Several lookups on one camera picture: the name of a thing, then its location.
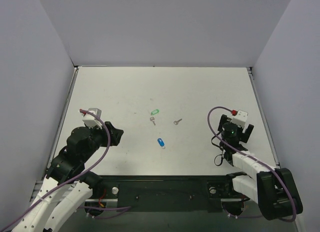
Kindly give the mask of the removed silver key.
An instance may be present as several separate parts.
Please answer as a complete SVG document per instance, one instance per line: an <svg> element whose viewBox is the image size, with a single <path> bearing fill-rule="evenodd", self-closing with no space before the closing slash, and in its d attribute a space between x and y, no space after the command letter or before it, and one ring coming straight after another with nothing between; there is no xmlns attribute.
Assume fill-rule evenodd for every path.
<svg viewBox="0 0 320 232"><path fill-rule="evenodd" d="M173 123L174 123L174 125L178 125L181 121L182 121L182 118L179 120L175 120Z"/></svg>

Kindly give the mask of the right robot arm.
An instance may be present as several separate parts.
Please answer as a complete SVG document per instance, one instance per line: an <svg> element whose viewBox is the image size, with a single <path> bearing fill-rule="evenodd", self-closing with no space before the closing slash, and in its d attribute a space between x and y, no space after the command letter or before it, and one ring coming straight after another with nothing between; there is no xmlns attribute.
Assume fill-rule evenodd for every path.
<svg viewBox="0 0 320 232"><path fill-rule="evenodd" d="M245 127L246 120L238 115L235 110L231 117L223 114L214 135L219 140L221 159L240 170L240 174L231 175L231 179L223 184L225 194L241 193L253 200L267 220L301 214L303 203L291 171L261 162L243 146L254 126Z"/></svg>

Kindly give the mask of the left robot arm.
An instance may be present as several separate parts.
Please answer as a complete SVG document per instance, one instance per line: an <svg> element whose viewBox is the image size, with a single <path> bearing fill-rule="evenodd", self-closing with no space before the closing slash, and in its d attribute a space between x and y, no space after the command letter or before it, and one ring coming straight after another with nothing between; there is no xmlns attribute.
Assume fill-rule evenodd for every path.
<svg viewBox="0 0 320 232"><path fill-rule="evenodd" d="M103 197L102 177L85 169L85 163L99 148L117 146L123 133L110 122L75 128L52 160L31 206L10 224L12 230L58 231L86 199Z"/></svg>

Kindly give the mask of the blue key tag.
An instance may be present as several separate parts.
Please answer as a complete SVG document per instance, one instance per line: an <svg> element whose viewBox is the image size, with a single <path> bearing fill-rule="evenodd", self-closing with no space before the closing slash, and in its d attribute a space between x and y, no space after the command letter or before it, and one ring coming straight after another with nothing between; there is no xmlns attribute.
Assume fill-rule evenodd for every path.
<svg viewBox="0 0 320 232"><path fill-rule="evenodd" d="M160 145L160 147L165 146L165 143L161 138L158 138L157 141L158 141L158 144Z"/></svg>

